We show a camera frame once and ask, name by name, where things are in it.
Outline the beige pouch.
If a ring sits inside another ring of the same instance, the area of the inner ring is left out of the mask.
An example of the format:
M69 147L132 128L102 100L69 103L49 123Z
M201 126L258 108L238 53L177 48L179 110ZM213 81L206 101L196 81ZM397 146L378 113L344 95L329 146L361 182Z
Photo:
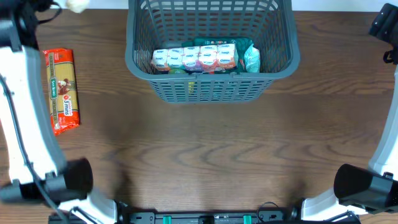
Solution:
M90 0L66 0L65 5L69 10L81 13L89 8Z

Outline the light blue tissue pack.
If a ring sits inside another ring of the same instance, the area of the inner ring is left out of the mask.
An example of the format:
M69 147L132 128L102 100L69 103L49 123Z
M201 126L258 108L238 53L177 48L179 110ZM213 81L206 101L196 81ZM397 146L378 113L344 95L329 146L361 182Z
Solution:
M248 73L259 73L261 66L261 55L253 44L245 51L244 63Z

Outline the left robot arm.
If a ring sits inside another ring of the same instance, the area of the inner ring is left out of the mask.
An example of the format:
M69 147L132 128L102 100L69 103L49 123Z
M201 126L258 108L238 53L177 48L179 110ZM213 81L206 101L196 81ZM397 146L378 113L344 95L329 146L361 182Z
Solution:
M94 189L87 159L66 160L46 115L35 30L36 13L52 5L1 2L1 126L11 180L1 187L1 201L46 204L63 223L67 213L87 223L116 223L116 202Z

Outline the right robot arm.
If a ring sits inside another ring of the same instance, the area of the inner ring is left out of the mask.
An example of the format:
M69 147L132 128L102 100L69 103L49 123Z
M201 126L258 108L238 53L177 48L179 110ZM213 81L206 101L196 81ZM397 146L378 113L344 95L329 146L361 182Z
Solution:
M291 223L359 223L366 214L397 212L397 93L375 153L363 169L343 164L333 187L306 198L287 217Z

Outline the green lid jar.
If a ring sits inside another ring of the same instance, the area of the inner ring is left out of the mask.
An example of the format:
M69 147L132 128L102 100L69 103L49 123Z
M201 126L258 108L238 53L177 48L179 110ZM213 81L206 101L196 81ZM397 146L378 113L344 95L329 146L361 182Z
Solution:
M180 68L172 68L169 70L168 74L187 74L187 72Z

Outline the multipack of small cartons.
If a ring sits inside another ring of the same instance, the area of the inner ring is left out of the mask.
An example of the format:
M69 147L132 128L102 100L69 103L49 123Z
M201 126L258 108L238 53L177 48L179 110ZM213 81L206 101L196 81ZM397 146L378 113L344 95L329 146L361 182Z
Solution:
M161 72L181 69L186 72L213 73L238 67L236 44L189 46L158 49L152 54L153 66Z

